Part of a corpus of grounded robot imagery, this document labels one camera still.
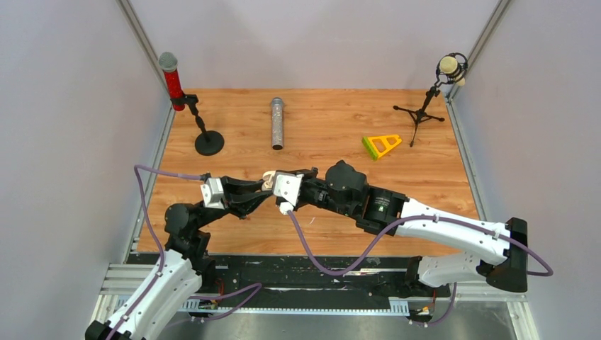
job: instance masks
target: round stand base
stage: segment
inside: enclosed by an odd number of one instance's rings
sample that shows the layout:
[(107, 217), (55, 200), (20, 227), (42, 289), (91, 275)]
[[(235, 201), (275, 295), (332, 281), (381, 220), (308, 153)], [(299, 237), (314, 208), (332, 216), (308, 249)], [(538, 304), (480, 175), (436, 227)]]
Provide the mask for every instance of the round stand base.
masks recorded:
[(217, 131), (207, 131), (206, 133), (208, 135), (209, 142), (205, 140), (205, 135), (201, 133), (196, 138), (194, 147), (196, 148), (196, 152), (202, 154), (203, 156), (213, 156), (223, 149), (225, 140)]

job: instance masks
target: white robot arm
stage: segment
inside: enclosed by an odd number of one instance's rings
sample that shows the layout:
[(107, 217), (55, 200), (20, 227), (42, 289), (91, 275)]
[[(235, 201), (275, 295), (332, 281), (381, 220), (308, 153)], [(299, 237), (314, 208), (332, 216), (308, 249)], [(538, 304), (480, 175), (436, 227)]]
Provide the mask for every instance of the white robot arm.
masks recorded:
[[(412, 257), (405, 275), (408, 286), (430, 289), (482, 280), (502, 290), (526, 291), (527, 254), (507, 241), (516, 239), (527, 244), (525, 221), (512, 218), (506, 223), (486, 222), (444, 212), (402, 193), (370, 186), (365, 174), (343, 161), (328, 169), (325, 180), (317, 178), (317, 174), (315, 168), (269, 171), (261, 181), (205, 175), (201, 185), (203, 201), (194, 205), (177, 203), (165, 213), (169, 241), (162, 266), (159, 260), (132, 297), (107, 322), (93, 322), (85, 339), (156, 339), (203, 282), (212, 282), (211, 278), (203, 279), (215, 269), (215, 262), (206, 255), (210, 234), (200, 232), (200, 228), (228, 214), (244, 219), (272, 195), (284, 215), (304, 205), (314, 205), (350, 217), (357, 227), (372, 234), (388, 229), (386, 234), (390, 236), (420, 237), (463, 251), (441, 257)], [(404, 223), (390, 228), (403, 218)], [(489, 233), (445, 219), (478, 225)]]
[[(315, 168), (270, 171), (264, 175), (264, 189), (271, 189), (278, 197), (276, 204), (284, 215), (304, 205), (314, 205), (353, 218), (357, 227), (372, 234), (380, 233), (404, 217), (425, 216), (421, 220), (408, 220), (387, 234), (429, 239), (463, 252), (441, 257), (412, 257), (406, 275), (408, 281), (435, 288), (447, 283), (482, 280), (502, 290), (516, 293), (527, 290), (527, 254), (506, 240), (513, 238), (527, 243), (524, 220), (486, 222), (438, 210), (402, 193), (370, 186), (365, 174), (344, 161), (329, 168), (325, 180), (316, 175)], [(440, 218), (477, 225), (490, 234)]]

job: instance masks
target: cable clip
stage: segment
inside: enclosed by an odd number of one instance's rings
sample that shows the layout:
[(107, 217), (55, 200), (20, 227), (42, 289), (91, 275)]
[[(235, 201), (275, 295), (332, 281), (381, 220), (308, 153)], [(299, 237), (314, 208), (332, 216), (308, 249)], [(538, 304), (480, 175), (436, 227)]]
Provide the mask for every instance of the cable clip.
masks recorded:
[(501, 228), (496, 228), (493, 231), (495, 232), (495, 234), (493, 235), (493, 239), (496, 241), (499, 239), (499, 235), (501, 235)]

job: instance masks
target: microphone stand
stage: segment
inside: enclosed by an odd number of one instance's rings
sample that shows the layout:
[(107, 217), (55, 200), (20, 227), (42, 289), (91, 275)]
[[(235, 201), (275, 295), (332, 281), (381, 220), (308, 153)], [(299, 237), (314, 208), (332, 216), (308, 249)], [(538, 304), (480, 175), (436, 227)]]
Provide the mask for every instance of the microphone stand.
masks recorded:
[(442, 85), (441, 81), (436, 81), (434, 83), (434, 85), (432, 87), (430, 87), (430, 90), (428, 90), (428, 92), (426, 92), (426, 99), (424, 100), (424, 104), (417, 111), (409, 110), (407, 108), (400, 108), (397, 105), (393, 106), (393, 109), (395, 109), (395, 110), (408, 112), (409, 115), (411, 116), (411, 118), (413, 119), (413, 122), (415, 124), (415, 130), (413, 131), (413, 138), (411, 139), (411, 143), (409, 143), (410, 147), (413, 147), (413, 142), (415, 141), (415, 135), (417, 134), (417, 127), (420, 126), (420, 123), (423, 123), (423, 122), (431, 120), (431, 119), (438, 120), (439, 122), (444, 122), (443, 117), (435, 117), (433, 115), (429, 115), (426, 113), (426, 108), (430, 104), (430, 101), (432, 101), (432, 98), (438, 97), (438, 95), (440, 94), (439, 87), (441, 85)]
[(223, 145), (225, 144), (225, 140), (223, 136), (217, 131), (207, 131), (205, 128), (205, 122), (198, 115), (198, 109), (196, 108), (196, 104), (198, 103), (198, 96), (196, 94), (185, 94), (180, 98), (171, 98), (171, 102), (174, 105), (187, 105), (190, 108), (190, 112), (194, 116), (194, 120), (196, 121), (196, 126), (201, 129), (200, 135), (196, 138), (194, 142), (194, 148), (196, 152), (202, 154), (203, 156), (213, 156), (223, 149)]

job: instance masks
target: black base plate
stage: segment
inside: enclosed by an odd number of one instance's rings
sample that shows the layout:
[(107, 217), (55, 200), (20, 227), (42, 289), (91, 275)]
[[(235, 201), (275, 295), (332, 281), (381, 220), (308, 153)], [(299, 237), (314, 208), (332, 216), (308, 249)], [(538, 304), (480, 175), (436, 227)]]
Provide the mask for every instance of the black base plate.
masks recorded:
[(225, 140), (223, 136), (217, 131), (207, 131), (206, 132), (209, 141), (205, 139), (205, 135), (201, 133), (196, 138), (194, 142), (194, 147), (196, 148), (196, 152), (202, 154), (203, 156), (213, 156), (223, 149), (223, 145), (225, 144)]
[[(414, 289), (404, 283), (404, 271), (381, 271), (365, 276), (332, 277), (321, 273), (306, 256), (265, 255), (211, 255), (218, 266), (216, 276), (225, 284), (225, 292), (260, 282), (263, 284), (246, 307), (262, 308), (324, 308), (378, 310), (390, 307), (388, 297), (432, 297), (433, 290), (439, 298), (449, 297), (449, 286), (430, 290)], [(153, 264), (158, 254), (132, 254), (128, 264)], [(318, 261), (329, 268), (345, 268), (356, 258), (319, 256)], [(374, 257), (361, 262), (358, 268), (407, 268), (409, 258)], [(292, 288), (273, 290), (267, 288)], [(217, 285), (207, 287), (202, 293), (216, 293)], [(222, 307), (234, 307), (247, 295), (223, 300)], [(411, 302), (423, 307), (423, 301)]]

